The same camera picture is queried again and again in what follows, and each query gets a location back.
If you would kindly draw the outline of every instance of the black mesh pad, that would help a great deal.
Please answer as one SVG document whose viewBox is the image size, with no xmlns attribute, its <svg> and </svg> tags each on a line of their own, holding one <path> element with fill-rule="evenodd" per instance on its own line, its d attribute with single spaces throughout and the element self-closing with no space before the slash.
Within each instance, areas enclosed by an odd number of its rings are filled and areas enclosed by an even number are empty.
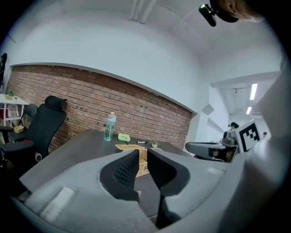
<svg viewBox="0 0 291 233">
<path fill-rule="evenodd" d="M 139 150 L 134 150 L 104 166 L 100 172 L 100 182 L 117 199 L 139 201 L 137 192 L 133 190 L 138 170 Z"/>
</svg>

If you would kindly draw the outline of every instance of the small yellow object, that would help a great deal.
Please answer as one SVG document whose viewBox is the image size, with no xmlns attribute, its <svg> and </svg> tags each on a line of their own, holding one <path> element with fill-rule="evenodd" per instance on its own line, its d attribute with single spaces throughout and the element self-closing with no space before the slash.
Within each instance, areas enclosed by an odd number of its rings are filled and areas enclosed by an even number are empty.
<svg viewBox="0 0 291 233">
<path fill-rule="evenodd" d="M 24 127 L 23 126 L 15 126 L 14 127 L 14 132 L 15 133 L 21 133 L 24 131 Z"/>
</svg>

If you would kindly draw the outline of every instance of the white wall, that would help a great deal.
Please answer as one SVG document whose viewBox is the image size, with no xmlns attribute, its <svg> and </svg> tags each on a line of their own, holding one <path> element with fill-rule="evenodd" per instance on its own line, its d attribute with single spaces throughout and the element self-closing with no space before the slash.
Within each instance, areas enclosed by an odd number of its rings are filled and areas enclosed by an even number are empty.
<svg viewBox="0 0 291 233">
<path fill-rule="evenodd" d="M 247 122 L 251 121 L 252 117 L 249 115 L 232 115 L 230 116 L 230 123 L 231 122 L 236 122 L 237 124 L 239 124 L 240 126 L 246 124 Z M 266 138 L 270 138 L 271 137 L 271 133 L 270 130 L 266 124 L 266 122 L 264 121 L 263 118 L 260 119 L 255 119 L 257 126 L 259 128 L 259 132 L 261 137 L 263 138 L 263 132 L 267 132 L 267 137 Z"/>
<path fill-rule="evenodd" d="M 201 71 L 186 45 L 128 15 L 84 11 L 37 26 L 12 65 L 55 64 L 109 74 L 199 109 Z"/>
<path fill-rule="evenodd" d="M 280 70 L 277 44 L 259 43 L 232 50 L 217 47 L 200 58 L 203 79 L 210 83 Z"/>
<path fill-rule="evenodd" d="M 209 115 L 201 112 L 192 120 L 187 142 L 218 142 L 227 130 L 230 115 L 218 88 L 208 86 L 208 100 L 214 111 Z"/>
</svg>

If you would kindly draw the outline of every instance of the gray table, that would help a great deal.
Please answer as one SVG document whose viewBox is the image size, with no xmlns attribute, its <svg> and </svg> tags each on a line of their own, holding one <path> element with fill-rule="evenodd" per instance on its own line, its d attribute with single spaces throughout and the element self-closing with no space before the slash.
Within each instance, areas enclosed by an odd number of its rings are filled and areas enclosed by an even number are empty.
<svg viewBox="0 0 291 233">
<path fill-rule="evenodd" d="M 116 135 L 113 136 L 112 141 L 107 142 L 103 140 L 103 135 L 104 133 L 95 130 L 81 133 L 36 164 L 20 178 L 20 181 L 30 192 L 34 192 L 75 164 L 120 152 L 115 144 L 125 144 L 125 142 L 119 141 Z M 138 139 L 132 138 L 129 144 L 136 144 L 137 141 Z M 139 145 L 151 148 L 150 143 Z M 171 153 L 191 156 L 167 142 L 160 142 L 159 148 Z M 138 177 L 135 180 L 135 190 L 141 191 L 141 209 L 148 217 L 155 216 L 158 213 L 160 191 L 151 175 Z"/>
</svg>

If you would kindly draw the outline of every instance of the black office chair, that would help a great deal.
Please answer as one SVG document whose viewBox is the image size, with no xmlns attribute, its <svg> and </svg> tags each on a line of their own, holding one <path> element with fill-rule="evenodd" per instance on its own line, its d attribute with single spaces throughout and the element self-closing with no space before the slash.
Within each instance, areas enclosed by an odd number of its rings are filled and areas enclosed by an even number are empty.
<svg viewBox="0 0 291 233">
<path fill-rule="evenodd" d="M 21 119 L 19 120 L 19 126 L 22 125 L 22 119 L 24 116 L 29 116 L 31 120 L 33 120 L 33 118 L 36 115 L 36 111 L 37 111 L 37 106 L 34 104 L 29 104 L 28 106 L 25 107 L 23 115 L 21 116 Z M 5 143 L 9 143 L 9 139 L 10 141 L 14 141 L 14 142 L 21 142 L 25 139 L 25 134 L 26 134 L 27 128 L 24 127 L 23 132 L 21 133 L 15 133 L 13 128 L 11 127 L 6 127 L 6 126 L 0 126 L 0 132 L 2 132 L 3 134 L 3 139 Z"/>
<path fill-rule="evenodd" d="M 37 163 L 35 152 L 45 158 L 52 137 L 66 118 L 66 112 L 62 110 L 65 101 L 55 96 L 47 97 L 26 131 L 25 139 L 28 141 L 2 145 L 3 161 L 9 159 L 18 170 L 26 172 Z"/>
</svg>

